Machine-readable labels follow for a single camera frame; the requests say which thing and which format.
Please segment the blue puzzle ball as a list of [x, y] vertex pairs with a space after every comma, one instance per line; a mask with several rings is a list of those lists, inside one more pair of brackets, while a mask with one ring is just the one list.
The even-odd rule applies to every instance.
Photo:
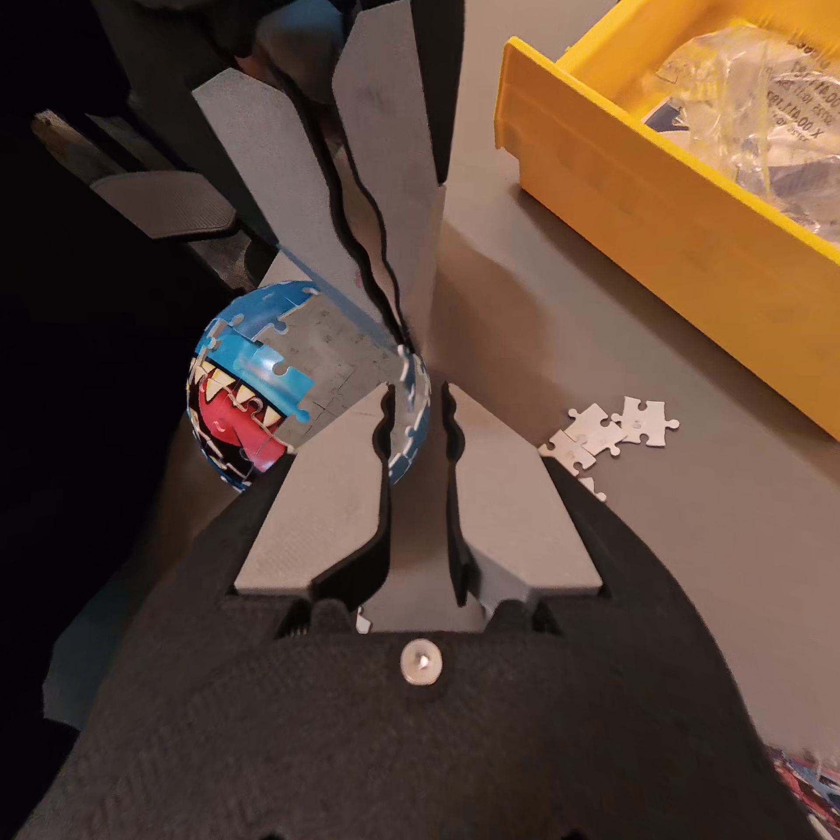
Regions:
[[425, 363], [364, 332], [314, 283], [288, 280], [237, 297], [208, 324], [186, 380], [186, 414], [206, 460], [243, 491], [380, 384], [395, 387], [395, 484], [427, 435]]

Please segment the printed puzzle box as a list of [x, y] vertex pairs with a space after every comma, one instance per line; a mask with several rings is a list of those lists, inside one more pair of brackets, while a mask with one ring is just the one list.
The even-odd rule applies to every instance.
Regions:
[[768, 745], [780, 779], [820, 838], [839, 838], [839, 758], [812, 749], [799, 751]]

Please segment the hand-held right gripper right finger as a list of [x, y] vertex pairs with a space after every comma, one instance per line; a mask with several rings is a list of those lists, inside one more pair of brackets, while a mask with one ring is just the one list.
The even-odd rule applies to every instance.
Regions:
[[443, 385], [442, 407], [457, 605], [597, 594], [602, 577], [538, 450], [457, 385]]

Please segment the yellow plastic bin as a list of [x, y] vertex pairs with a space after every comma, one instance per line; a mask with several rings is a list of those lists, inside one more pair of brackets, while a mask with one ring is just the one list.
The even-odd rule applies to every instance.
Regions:
[[838, 247], [643, 118], [691, 37], [750, 23], [837, 57], [838, 22], [838, 2], [619, 2], [557, 60], [509, 38], [494, 117], [528, 194], [835, 439]]

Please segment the clear plastic bag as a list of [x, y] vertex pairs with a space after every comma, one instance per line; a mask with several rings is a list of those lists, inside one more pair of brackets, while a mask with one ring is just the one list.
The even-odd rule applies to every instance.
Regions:
[[649, 128], [838, 246], [837, 59], [731, 26], [678, 47], [649, 87]]

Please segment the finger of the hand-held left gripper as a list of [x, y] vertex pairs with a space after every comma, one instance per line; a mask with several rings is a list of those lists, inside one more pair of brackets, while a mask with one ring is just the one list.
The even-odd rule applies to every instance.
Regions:
[[438, 183], [411, 4], [360, 11], [332, 76], [360, 183], [384, 225], [384, 262], [415, 351], [425, 351], [446, 187]]
[[403, 329], [351, 229], [336, 164], [300, 91], [228, 68], [192, 96], [289, 261], [356, 327], [388, 346], [403, 345]]

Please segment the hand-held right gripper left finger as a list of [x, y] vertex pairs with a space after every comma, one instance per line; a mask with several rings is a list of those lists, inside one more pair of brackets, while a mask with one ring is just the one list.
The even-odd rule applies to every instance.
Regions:
[[338, 601], [353, 610], [382, 588], [391, 565], [394, 420], [395, 389], [379, 384], [287, 459], [234, 580], [238, 599]]

